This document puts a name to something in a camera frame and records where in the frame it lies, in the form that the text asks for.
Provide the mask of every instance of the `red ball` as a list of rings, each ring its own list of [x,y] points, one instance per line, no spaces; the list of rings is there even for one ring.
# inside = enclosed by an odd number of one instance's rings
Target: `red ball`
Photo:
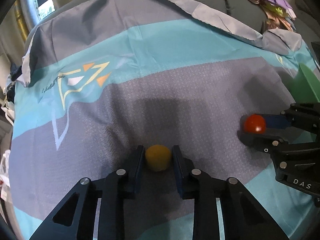
[[[267,125],[266,120],[261,115],[253,114],[250,115],[244,122],[244,131],[248,133],[264,133]]]

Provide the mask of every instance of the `bed sheet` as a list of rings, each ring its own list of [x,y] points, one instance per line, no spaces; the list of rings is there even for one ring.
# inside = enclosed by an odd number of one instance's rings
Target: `bed sheet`
[[[294,102],[284,81],[299,63],[317,72],[299,34],[261,35],[193,0],[90,0],[40,25],[16,84],[10,155],[23,236],[80,178],[107,176],[137,145],[178,144],[211,176],[238,178],[299,239],[311,197],[277,183],[269,156],[237,138],[243,115]],[[193,202],[179,199],[172,168],[145,171],[124,210],[127,239],[192,239]]]

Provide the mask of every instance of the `orange triangle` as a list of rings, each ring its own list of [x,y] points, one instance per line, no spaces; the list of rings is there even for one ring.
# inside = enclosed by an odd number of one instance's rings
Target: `orange triangle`
[[[104,84],[104,82],[107,80],[107,78],[110,76],[111,72],[108,73],[107,75],[105,76],[102,76],[102,77],[99,77],[97,78],[97,82],[99,84],[100,87],[102,87],[102,85]]]
[[[83,65],[83,69],[84,71],[87,71],[89,68],[91,68],[94,65],[94,63],[89,63],[89,64],[85,64]]]

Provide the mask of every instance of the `metal pin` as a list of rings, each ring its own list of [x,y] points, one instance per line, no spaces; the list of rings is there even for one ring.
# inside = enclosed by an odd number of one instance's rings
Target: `metal pin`
[[[201,170],[199,170],[199,169],[193,169],[193,170],[191,171],[191,173],[192,173],[193,175],[200,175],[200,174],[201,174]]]
[[[281,162],[280,163],[280,168],[281,169],[285,169],[287,167],[287,163],[286,162]]]
[[[90,182],[90,180],[88,179],[88,178],[82,178],[81,180],[80,180],[80,183],[82,184],[82,185],[86,185],[86,184],[88,184]]]
[[[122,176],[126,173],[126,171],[124,169],[119,169],[116,171],[116,174],[119,175],[119,176]]]
[[[238,180],[236,178],[229,178],[228,179],[229,183],[232,184],[232,185],[235,185],[238,183]]]

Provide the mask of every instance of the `yellow ball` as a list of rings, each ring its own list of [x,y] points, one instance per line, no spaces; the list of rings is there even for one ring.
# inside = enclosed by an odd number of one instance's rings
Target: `yellow ball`
[[[170,166],[171,151],[163,145],[153,145],[146,150],[146,161],[152,171],[164,171]]]

